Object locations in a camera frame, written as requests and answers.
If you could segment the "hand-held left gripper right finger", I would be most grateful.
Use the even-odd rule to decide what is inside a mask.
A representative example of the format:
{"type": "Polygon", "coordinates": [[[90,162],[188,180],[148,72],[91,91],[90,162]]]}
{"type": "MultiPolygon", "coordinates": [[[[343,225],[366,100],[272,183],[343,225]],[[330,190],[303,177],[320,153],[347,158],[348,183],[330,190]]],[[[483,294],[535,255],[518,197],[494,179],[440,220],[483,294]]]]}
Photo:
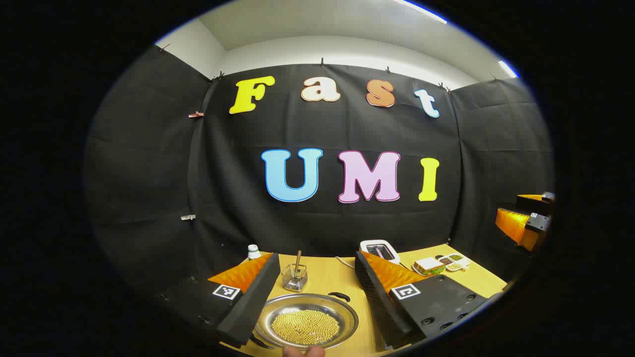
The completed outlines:
{"type": "Polygon", "coordinates": [[[447,275],[422,276],[364,251],[354,269],[375,326],[395,350],[435,339],[488,300],[447,275]]]}

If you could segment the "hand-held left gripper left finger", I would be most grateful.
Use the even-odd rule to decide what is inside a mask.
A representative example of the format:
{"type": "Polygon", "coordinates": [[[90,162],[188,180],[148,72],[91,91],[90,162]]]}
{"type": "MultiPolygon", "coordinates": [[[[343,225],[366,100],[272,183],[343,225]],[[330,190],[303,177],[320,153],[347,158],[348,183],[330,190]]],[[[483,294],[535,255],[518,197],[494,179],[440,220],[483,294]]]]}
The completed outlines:
{"type": "Polygon", "coordinates": [[[240,348],[251,338],[279,274],[279,254],[265,253],[207,279],[177,283],[159,293],[159,303],[198,337],[240,348]]]}

